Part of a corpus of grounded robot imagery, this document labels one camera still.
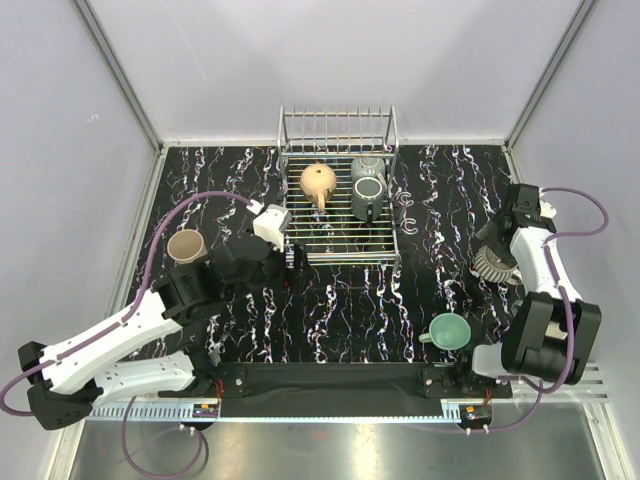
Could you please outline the beige tall tumbler cup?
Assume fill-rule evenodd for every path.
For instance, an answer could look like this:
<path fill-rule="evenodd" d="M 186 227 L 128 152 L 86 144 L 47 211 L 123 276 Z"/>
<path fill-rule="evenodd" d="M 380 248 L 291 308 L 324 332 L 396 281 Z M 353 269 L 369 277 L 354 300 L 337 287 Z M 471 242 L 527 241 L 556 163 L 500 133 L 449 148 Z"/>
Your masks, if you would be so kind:
<path fill-rule="evenodd" d="M 171 236 L 167 253 L 177 264 L 191 263 L 207 254 L 206 242 L 199 231 L 183 229 Z"/>

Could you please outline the grey speckled ceramic mug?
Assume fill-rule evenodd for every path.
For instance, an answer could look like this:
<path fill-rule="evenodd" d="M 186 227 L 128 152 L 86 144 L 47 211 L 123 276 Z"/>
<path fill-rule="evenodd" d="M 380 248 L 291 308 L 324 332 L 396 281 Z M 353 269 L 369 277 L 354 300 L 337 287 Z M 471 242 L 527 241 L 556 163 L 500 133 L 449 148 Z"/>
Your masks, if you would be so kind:
<path fill-rule="evenodd" d="M 376 178 L 386 182 L 386 163 L 382 158 L 363 156 L 354 158 L 351 163 L 351 179 L 356 183 L 361 178 Z"/>

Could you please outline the tan round ceramic mug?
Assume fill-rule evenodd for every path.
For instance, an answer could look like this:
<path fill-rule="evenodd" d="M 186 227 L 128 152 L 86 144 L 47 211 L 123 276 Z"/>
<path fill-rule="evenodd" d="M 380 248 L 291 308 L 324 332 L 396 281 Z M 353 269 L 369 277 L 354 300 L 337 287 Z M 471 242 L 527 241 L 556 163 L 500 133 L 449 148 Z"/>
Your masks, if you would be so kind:
<path fill-rule="evenodd" d="M 305 198 L 317 207 L 319 213 L 324 213 L 326 203 L 337 186 L 334 170 L 325 164 L 309 165 L 303 170 L 299 183 Z"/>

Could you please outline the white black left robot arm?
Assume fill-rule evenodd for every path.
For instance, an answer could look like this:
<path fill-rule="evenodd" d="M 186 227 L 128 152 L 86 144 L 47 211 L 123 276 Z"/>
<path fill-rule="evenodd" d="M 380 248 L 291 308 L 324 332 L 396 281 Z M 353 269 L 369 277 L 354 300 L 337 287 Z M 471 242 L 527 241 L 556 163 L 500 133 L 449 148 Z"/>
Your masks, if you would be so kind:
<path fill-rule="evenodd" d="M 256 291 L 297 287 L 307 265 L 304 246 L 279 250 L 246 234 L 175 266 L 132 304 L 68 340 L 22 345 L 18 358 L 29 383 L 28 415 L 51 431 L 121 398 L 206 396 L 214 388 L 215 373 L 194 341 L 161 358 L 132 363 L 124 358 L 159 337 L 196 330 Z"/>

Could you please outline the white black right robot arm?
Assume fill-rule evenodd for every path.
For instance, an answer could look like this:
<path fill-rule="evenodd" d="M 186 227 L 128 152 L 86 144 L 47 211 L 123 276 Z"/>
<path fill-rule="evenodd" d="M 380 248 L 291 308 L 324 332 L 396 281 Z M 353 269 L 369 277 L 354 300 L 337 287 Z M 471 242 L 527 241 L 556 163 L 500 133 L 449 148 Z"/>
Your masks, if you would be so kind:
<path fill-rule="evenodd" d="M 564 269 L 557 242 L 572 232 L 556 229 L 546 189 L 523 183 L 508 187 L 498 212 L 479 230 L 473 272 L 493 283 L 519 274 L 525 296 L 501 341 L 474 348 L 470 363 L 453 372 L 465 397 L 486 389 L 489 378 L 543 381 L 541 392 L 578 383 L 594 346 L 602 312 L 587 303 Z"/>

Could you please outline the dark green glass cup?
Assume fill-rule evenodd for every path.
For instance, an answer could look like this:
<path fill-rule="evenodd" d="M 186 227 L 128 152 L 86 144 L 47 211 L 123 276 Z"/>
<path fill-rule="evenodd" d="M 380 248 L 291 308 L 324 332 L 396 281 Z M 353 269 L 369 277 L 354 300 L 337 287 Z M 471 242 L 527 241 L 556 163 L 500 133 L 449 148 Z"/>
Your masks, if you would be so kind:
<path fill-rule="evenodd" d="M 382 214 L 385 186 L 378 178 L 362 177 L 353 186 L 351 211 L 366 223 L 371 223 Z"/>

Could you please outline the mint green mug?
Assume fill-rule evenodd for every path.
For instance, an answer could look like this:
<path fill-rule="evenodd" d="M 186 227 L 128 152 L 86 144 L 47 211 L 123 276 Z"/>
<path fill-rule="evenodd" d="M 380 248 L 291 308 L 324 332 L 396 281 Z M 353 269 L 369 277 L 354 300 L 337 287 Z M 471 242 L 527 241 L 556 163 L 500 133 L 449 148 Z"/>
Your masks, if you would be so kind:
<path fill-rule="evenodd" d="M 443 313 L 429 324 L 428 331 L 418 337 L 421 343 L 432 343 L 443 351 L 454 351 L 465 347 L 471 340 L 472 331 L 468 321 L 455 313 Z"/>

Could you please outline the grey ribbed ceramic mug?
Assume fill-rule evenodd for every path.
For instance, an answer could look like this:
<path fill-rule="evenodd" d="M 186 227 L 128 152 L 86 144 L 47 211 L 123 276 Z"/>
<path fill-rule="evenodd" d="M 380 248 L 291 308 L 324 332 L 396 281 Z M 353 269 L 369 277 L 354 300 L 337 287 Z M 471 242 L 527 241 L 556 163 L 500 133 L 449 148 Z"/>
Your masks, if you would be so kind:
<path fill-rule="evenodd" d="M 509 266 L 487 246 L 482 246 L 476 253 L 472 269 L 474 274 L 489 283 L 507 283 L 520 285 L 521 274 L 516 266 Z"/>

